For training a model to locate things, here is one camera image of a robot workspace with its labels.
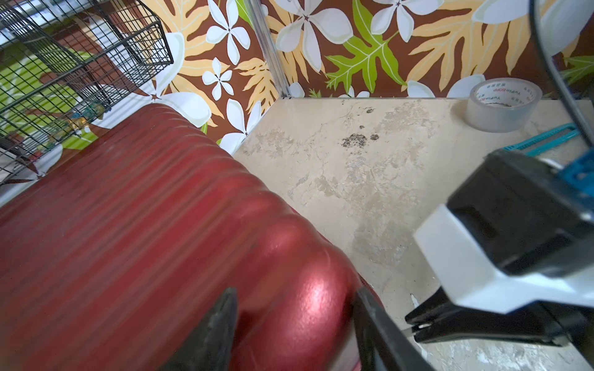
floral wallpaper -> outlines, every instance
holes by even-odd
[[[129,1],[110,4],[125,11]],[[146,104],[173,107],[233,153],[279,98],[246,1],[145,0],[163,23],[173,65],[39,159],[39,174],[24,169],[1,186],[0,205]],[[466,97],[481,81],[506,76],[548,93],[528,1],[261,0],[259,10],[293,97]],[[582,91],[594,80],[594,1],[539,1],[546,49]],[[77,23],[69,37],[106,46],[89,32],[105,27],[99,16]]]
[[[571,83],[594,72],[594,2],[540,0],[546,49]],[[295,97],[466,97],[485,79],[548,85],[529,0],[263,0]]]
[[[129,1],[112,0],[111,5],[126,12]],[[9,184],[0,186],[0,205],[144,105],[162,103],[174,108],[233,153],[278,99],[244,0],[145,0],[144,3],[163,23],[173,64],[117,103],[103,119],[91,123],[88,132],[63,142],[35,162],[38,173],[24,169]],[[75,18],[75,21],[78,29],[68,35],[70,39],[86,37],[97,50],[108,46],[109,40],[94,36],[106,34],[97,32],[97,28],[107,27],[98,15],[89,12],[87,18]],[[42,83],[42,71],[38,78]]]

clear tape roll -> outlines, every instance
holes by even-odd
[[[478,84],[470,92],[466,123],[488,132],[510,132],[524,127],[542,90],[519,78],[494,78]]]

dark stain on floor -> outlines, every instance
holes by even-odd
[[[351,134],[350,137],[343,139],[342,146],[345,148],[359,147],[363,148],[367,143],[367,137],[363,134]]]

black wire rack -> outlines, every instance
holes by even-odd
[[[0,0],[0,185],[173,63],[136,0]]]

black cable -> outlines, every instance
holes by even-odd
[[[590,86],[588,86],[588,98],[590,98],[590,103],[592,104],[592,107],[594,107],[594,84],[590,84]]]
[[[569,116],[576,124],[576,126],[582,132],[582,136],[586,141],[586,144],[590,147],[594,145],[594,129],[590,126],[588,120],[584,117],[582,110],[579,109],[577,106],[577,102],[573,99],[571,92],[567,88],[565,81],[563,81],[563,77],[557,70],[557,67],[553,64],[552,58],[547,54],[545,51],[542,40],[542,32],[541,32],[541,23],[540,23],[540,6],[538,4],[539,0],[530,0],[530,30],[532,35],[535,38],[536,43],[536,50],[538,51],[538,55],[541,58],[542,62],[544,63],[545,70],[547,71],[549,77],[551,78],[555,88],[557,88],[557,92],[559,93],[559,98],[563,102],[565,106],[565,110],[569,113]]]

